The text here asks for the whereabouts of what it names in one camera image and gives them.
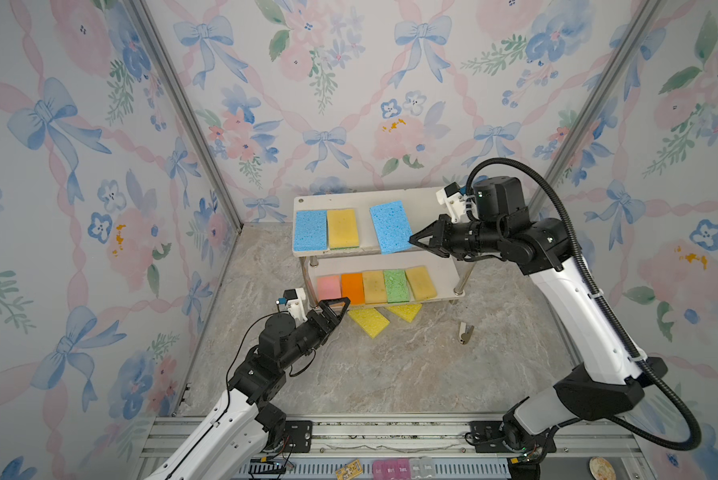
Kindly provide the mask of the blue sponge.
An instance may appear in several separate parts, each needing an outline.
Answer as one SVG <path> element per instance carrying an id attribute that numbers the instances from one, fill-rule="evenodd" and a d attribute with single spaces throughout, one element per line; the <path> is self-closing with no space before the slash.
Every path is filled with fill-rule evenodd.
<path id="1" fill-rule="evenodd" d="M 394 201 L 372 206 L 371 220 L 382 254 L 394 254 L 409 250 L 413 234 L 403 203 Z"/>
<path id="2" fill-rule="evenodd" d="M 328 249 L 326 210 L 297 212 L 294 227 L 294 252 L 325 251 Z"/>

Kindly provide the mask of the dark yellow sponge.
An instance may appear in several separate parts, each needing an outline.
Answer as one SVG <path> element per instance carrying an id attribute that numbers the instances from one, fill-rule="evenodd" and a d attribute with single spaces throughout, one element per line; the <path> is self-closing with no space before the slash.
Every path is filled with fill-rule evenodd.
<path id="1" fill-rule="evenodd" d="M 405 270 L 407 282 L 417 301 L 429 300 L 438 295 L 434 282 L 426 266 L 417 266 Z"/>

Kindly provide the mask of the yellow sponge bottom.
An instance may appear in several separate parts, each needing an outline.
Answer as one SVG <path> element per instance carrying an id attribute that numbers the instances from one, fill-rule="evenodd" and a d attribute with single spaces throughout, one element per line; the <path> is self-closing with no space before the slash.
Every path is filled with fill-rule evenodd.
<path id="1" fill-rule="evenodd" d="M 388 301 L 382 270 L 365 271 L 362 273 L 362 280 L 366 304 L 385 304 Z"/>

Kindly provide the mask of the green sponge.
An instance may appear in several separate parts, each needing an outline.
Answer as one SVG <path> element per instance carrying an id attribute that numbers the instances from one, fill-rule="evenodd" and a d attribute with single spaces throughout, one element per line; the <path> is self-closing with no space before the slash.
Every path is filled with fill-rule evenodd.
<path id="1" fill-rule="evenodd" d="M 404 270 L 384 270 L 383 276 L 388 303 L 406 303 L 410 301 L 409 287 Z"/>

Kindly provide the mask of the white two-tier shelf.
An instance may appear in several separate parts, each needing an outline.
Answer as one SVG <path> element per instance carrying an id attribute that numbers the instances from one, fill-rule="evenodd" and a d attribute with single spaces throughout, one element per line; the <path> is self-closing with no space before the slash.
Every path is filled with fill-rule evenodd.
<path id="1" fill-rule="evenodd" d="M 366 270 L 424 266 L 436 290 L 429 300 L 454 302 L 464 296 L 473 267 L 468 262 L 439 257 L 410 242 L 412 235 L 441 215 L 464 212 L 460 194 L 444 196 L 443 187 L 302 196 L 294 199 L 294 214 L 305 211 L 352 210 L 359 243 L 350 248 L 297 250 L 310 303 L 318 300 L 317 279 Z"/>

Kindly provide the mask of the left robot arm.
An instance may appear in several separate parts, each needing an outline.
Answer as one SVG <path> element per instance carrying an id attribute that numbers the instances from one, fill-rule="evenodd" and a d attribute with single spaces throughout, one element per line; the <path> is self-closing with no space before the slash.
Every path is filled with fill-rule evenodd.
<path id="1" fill-rule="evenodd" d="M 346 297 L 320 301 L 298 320 L 277 311 L 255 320 L 257 344 L 224 376 L 225 390 L 186 440 L 149 475 L 151 479 L 230 479 L 256 455 L 286 445 L 286 414 L 272 404 L 287 370 L 316 352 L 349 310 Z"/>

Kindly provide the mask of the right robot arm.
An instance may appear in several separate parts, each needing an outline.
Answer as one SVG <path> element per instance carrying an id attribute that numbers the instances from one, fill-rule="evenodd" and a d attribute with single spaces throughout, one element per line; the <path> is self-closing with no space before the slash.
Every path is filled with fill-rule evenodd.
<path id="1" fill-rule="evenodd" d="M 475 263 L 499 259 L 517 266 L 541 291 L 570 334 L 581 363 L 563 379 L 512 407 L 501 437 L 513 451 L 545 447 L 556 431 L 578 421 L 621 419 L 663 388 L 664 361 L 647 356 L 596 287 L 564 207 L 557 217 L 531 220 L 519 179 L 488 178 L 471 188 L 451 183 L 436 193 L 446 213 L 413 234 L 412 245 L 442 258 Z"/>

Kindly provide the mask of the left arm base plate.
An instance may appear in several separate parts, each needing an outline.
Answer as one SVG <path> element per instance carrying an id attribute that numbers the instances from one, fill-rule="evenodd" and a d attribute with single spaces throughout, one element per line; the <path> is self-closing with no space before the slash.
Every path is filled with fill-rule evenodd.
<path id="1" fill-rule="evenodd" d="M 266 431 L 264 452 L 309 453 L 314 423 L 310 420 L 286 420 Z"/>

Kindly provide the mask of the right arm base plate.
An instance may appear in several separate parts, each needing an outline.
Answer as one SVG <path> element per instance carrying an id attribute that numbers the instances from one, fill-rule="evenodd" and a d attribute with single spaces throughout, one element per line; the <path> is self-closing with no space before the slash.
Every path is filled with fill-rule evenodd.
<path id="1" fill-rule="evenodd" d="M 511 422 L 472 421 L 464 439 L 477 453 L 543 453 L 555 449 L 553 437 L 557 431 L 554 426 L 540 434 L 530 434 Z"/>

